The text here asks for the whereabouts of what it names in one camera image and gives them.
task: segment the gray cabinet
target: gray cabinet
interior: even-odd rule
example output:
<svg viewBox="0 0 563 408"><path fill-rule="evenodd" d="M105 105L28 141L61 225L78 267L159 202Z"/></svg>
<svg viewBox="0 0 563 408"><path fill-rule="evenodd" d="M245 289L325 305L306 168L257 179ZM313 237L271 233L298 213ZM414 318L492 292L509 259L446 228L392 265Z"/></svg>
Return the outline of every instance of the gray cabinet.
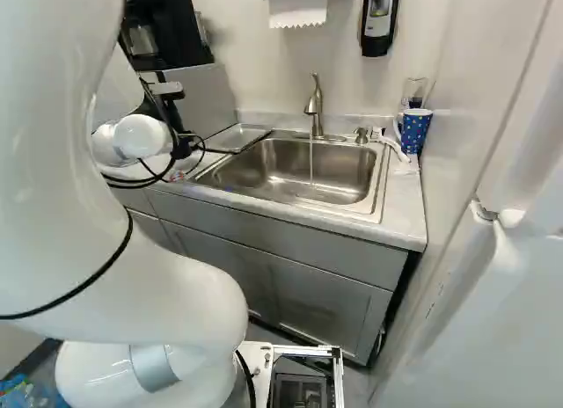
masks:
<svg viewBox="0 0 563 408"><path fill-rule="evenodd" d="M198 230L163 222L188 256L229 273L263 320L341 346L365 364L391 292Z"/></svg>
<svg viewBox="0 0 563 408"><path fill-rule="evenodd" d="M123 190L120 188L112 188L111 190L115 198L126 208L132 208L149 215L157 215L143 190Z"/></svg>
<svg viewBox="0 0 563 408"><path fill-rule="evenodd" d="M276 322L272 273L265 253L169 222L163 224L186 256L218 267L237 281L253 315Z"/></svg>
<svg viewBox="0 0 563 408"><path fill-rule="evenodd" d="M280 326L367 361L391 292L286 259L277 258L273 270ZM365 333L372 339L362 339Z"/></svg>
<svg viewBox="0 0 563 408"><path fill-rule="evenodd" d="M147 237L166 250L178 252L175 243L168 237L165 228L156 217L145 215L131 209L129 209L128 212Z"/></svg>
<svg viewBox="0 0 563 408"><path fill-rule="evenodd" d="M392 291L407 251L324 230L147 190L163 220Z"/></svg>

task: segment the polka dot cup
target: polka dot cup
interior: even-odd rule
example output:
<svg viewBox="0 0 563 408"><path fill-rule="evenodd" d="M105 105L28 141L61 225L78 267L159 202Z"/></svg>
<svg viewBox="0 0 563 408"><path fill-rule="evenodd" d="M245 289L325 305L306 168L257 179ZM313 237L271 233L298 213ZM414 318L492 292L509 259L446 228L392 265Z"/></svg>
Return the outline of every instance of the polka dot cup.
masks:
<svg viewBox="0 0 563 408"><path fill-rule="evenodd" d="M401 142L401 149L407 155L415 155L422 150L433 112L428 109L406 109L403 114L402 131L395 125L395 134Z"/></svg>

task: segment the soap dispenser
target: soap dispenser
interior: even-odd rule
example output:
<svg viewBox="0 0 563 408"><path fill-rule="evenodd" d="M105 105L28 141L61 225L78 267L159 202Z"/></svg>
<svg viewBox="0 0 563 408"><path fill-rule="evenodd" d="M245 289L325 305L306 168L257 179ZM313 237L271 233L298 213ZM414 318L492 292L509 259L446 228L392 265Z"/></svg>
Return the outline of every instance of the soap dispenser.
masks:
<svg viewBox="0 0 563 408"><path fill-rule="evenodd" d="M387 55L397 23L398 0L363 0L360 44L362 55Z"/></svg>

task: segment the stainless steel sink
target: stainless steel sink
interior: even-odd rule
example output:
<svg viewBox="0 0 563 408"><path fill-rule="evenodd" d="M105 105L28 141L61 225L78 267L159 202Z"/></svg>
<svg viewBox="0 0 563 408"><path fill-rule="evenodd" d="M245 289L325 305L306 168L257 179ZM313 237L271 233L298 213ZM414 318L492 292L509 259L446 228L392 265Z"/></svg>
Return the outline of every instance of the stainless steel sink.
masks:
<svg viewBox="0 0 563 408"><path fill-rule="evenodd" d="M366 215L374 213L379 200L379 212L383 206L383 195L377 199L383 153L377 146L310 141L276 131L211 166L194 181L262 200Z"/></svg>

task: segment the white countertop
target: white countertop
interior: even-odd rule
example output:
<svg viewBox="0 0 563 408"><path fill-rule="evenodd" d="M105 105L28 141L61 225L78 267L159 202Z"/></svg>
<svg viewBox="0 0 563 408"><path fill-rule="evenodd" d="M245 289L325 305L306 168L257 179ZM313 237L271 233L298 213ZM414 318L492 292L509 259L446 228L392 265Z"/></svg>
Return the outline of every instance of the white countertop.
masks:
<svg viewBox="0 0 563 408"><path fill-rule="evenodd" d="M178 161L172 172L189 170L200 156L201 152L195 151L188 159ZM203 171L223 157L224 155L207 153L201 164L190 176ZM168 155L161 155L148 159L146 162L153 171L160 172L169 160ZM363 216L364 219L335 215L323 212L322 207L319 207L318 210L294 207L289 204L261 200L189 182L170 184L161 182L152 186L152 188L286 222L294 222L380 244L422 252L427 243L422 188L420 173L418 172L418 158L411 156L411 160L412 162L405 166L398 160L397 155L391 152L381 223L370 222L368 215ZM127 168L104 167L103 171L128 179L147 178L148 176L148 172L140 164Z"/></svg>

